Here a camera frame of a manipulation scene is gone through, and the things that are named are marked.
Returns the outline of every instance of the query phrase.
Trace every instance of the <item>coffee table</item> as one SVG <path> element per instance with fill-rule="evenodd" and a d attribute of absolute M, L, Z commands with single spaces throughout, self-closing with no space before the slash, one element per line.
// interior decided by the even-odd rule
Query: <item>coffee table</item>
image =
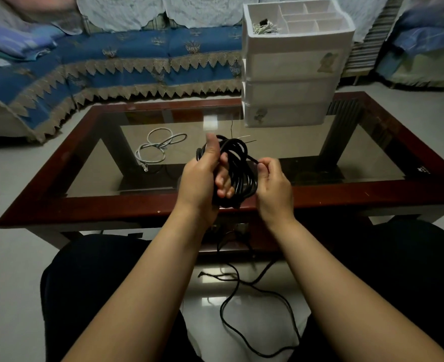
<path fill-rule="evenodd" d="M 188 138 L 145 172 L 133 153 L 157 127 Z M 160 227 L 175 204 L 184 164 L 209 131 L 242 137 L 253 157 L 280 158 L 299 217 L 435 221 L 444 215 L 444 160 L 371 97 L 355 92 L 336 93 L 323 124 L 301 127 L 246 128 L 240 98 L 93 106 L 2 215 L 0 228 L 26 228 L 61 248 L 84 230 Z M 150 139 L 167 136 L 156 131 Z M 160 155 L 142 151 L 147 160 Z M 277 249 L 255 197 L 239 210 L 221 209 L 218 223 L 248 234 L 255 249 Z M 214 251 L 204 244 L 201 251 Z"/>

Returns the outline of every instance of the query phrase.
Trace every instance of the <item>hand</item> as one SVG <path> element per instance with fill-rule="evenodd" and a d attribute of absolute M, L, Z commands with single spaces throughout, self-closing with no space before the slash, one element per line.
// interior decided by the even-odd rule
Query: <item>hand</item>
<path fill-rule="evenodd" d="M 219 207 L 212 205 L 214 174 L 217 195 L 231 198 L 234 188 L 229 177 L 227 153 L 220 155 L 219 139 L 207 133 L 204 155 L 197 161 L 190 160 L 183 168 L 176 208 L 182 213 L 194 214 L 206 228 L 212 225 L 219 213 Z"/>
<path fill-rule="evenodd" d="M 278 159 L 264 157 L 257 165 L 257 209 L 269 230 L 294 219 L 292 186 Z"/>

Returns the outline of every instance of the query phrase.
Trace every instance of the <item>person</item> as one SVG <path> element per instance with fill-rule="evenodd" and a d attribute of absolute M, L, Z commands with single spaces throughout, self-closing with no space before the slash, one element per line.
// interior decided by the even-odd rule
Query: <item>person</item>
<path fill-rule="evenodd" d="M 214 173 L 217 194 L 231 197 L 227 155 L 207 134 L 149 245 L 90 235 L 56 255 L 41 281 L 48 362 L 201 360 L 179 307 L 217 217 Z M 257 203 L 312 311 L 291 361 L 444 361 L 443 230 L 394 221 L 333 255 L 294 218 L 291 184 L 271 158 L 258 164 Z"/>

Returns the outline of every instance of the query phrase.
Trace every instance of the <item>tile floor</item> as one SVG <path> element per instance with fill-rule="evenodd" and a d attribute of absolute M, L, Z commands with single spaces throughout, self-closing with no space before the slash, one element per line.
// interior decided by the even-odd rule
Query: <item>tile floor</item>
<path fill-rule="evenodd" d="M 355 90 L 365 90 L 444 158 L 444 93 L 389 90 L 378 83 L 342 89 Z M 60 134 L 42 147 L 0 148 L 0 216 L 82 115 L 83 112 L 73 115 L 63 125 Z M 436 224 L 444 229 L 444 217 Z M 25 230 L 0 230 L 0 361 L 44 360 L 39 279 L 56 252 Z M 245 265 L 242 271 L 246 279 L 252 279 L 262 266 Z M 221 326 L 218 309 L 230 287 L 214 283 L 208 287 L 210 282 L 204 283 L 204 278 L 196 278 L 198 272 L 199 269 L 194 272 L 182 310 L 204 360 L 260 360 Z M 285 282 L 280 284 L 274 279 L 284 279 Z M 264 282 L 267 288 L 278 289 L 289 298 L 302 329 L 309 310 L 287 266 L 283 263 L 274 266 Z M 227 306 L 226 315 L 229 322 L 233 322 L 261 351 L 272 352 L 294 342 L 289 314 L 278 300 L 243 291 Z M 274 360 L 286 359 L 287 354 Z"/>

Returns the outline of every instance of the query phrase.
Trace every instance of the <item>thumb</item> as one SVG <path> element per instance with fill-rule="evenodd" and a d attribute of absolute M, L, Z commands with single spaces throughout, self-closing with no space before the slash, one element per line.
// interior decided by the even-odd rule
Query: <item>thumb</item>
<path fill-rule="evenodd" d="M 207 144 L 205 146 L 205 152 L 200 158 L 199 162 L 209 168 L 210 171 L 214 171 L 219 164 L 220 158 L 219 139 L 213 133 L 207 133 L 206 139 Z"/>
<path fill-rule="evenodd" d="M 257 164 L 257 172 L 258 172 L 258 186 L 260 188 L 266 189 L 267 182 L 269 181 L 269 170 L 267 170 L 267 166 L 262 163 Z"/>

